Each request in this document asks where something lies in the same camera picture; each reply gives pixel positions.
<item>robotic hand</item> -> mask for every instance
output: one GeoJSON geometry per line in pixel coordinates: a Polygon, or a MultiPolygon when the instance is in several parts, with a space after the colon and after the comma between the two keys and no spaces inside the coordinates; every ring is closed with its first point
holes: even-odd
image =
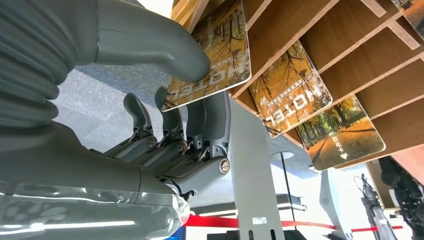
{"type": "MultiPolygon", "coordinates": [[[[162,239],[184,224],[187,200],[228,173],[226,92],[163,112],[154,136],[137,97],[134,133],[105,153],[52,121],[75,65],[154,64],[184,81],[210,61],[182,26],[120,0],[0,1],[0,238],[162,239]]],[[[166,89],[155,95],[159,109],[166,89]]]]}

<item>gray metal post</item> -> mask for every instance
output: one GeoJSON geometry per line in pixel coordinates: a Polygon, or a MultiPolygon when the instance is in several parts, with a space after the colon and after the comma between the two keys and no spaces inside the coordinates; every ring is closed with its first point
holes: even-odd
{"type": "Polygon", "coordinates": [[[336,184],[336,171],[333,168],[322,171],[319,203],[327,213],[332,224],[336,227],[336,230],[332,234],[343,240],[353,240],[352,228],[346,219],[347,216],[343,214],[340,203],[340,192],[336,184]]]}
{"type": "Polygon", "coordinates": [[[241,240],[285,240],[261,120],[233,100],[230,155],[241,240]]]}

